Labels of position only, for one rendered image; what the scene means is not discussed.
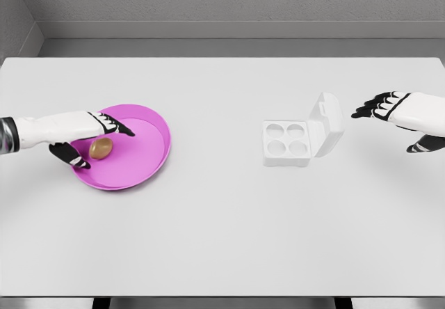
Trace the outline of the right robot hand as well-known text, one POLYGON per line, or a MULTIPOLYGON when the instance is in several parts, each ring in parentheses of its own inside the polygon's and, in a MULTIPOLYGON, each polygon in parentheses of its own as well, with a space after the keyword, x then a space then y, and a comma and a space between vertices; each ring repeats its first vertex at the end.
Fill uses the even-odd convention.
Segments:
POLYGON ((351 117, 376 118, 401 129, 423 133, 407 147, 408 153, 445 149, 445 97, 389 91, 366 101, 351 117))

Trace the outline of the brown egg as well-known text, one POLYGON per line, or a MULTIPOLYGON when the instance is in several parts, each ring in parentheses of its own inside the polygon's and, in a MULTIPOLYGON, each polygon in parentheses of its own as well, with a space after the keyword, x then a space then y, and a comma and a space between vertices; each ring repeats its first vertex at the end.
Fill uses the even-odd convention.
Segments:
POLYGON ((113 141, 110 138, 94 140, 89 148, 89 156, 92 159, 101 160, 107 158, 113 149, 113 141))

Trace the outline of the white egg box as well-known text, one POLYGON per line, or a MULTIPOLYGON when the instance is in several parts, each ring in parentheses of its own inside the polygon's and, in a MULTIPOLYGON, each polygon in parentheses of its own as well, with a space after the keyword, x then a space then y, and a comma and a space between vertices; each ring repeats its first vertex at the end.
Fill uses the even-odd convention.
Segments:
POLYGON ((337 97, 323 92, 306 120, 263 121, 263 165, 308 166, 314 157, 329 154, 344 131, 337 97))

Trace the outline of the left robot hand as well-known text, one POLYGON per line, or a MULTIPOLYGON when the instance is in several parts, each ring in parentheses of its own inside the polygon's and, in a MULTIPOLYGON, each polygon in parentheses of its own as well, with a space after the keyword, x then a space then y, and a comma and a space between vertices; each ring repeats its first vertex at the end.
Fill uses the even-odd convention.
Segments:
POLYGON ((91 165, 71 145, 72 141, 111 133, 135 136, 126 125, 102 112, 75 111, 57 114, 50 117, 50 124, 47 134, 50 153, 73 168, 90 169, 91 165))

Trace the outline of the pink round plate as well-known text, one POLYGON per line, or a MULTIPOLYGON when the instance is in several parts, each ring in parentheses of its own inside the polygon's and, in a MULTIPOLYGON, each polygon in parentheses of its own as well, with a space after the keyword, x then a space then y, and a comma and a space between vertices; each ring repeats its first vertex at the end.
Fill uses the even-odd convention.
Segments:
POLYGON ((134 137, 107 134, 113 141, 111 153, 102 160, 91 159, 89 149, 94 138, 72 142, 90 169, 73 170, 84 184, 103 190, 136 186, 153 176, 166 161, 171 147, 170 128, 156 111, 137 104, 119 104, 102 109, 127 126, 134 137))

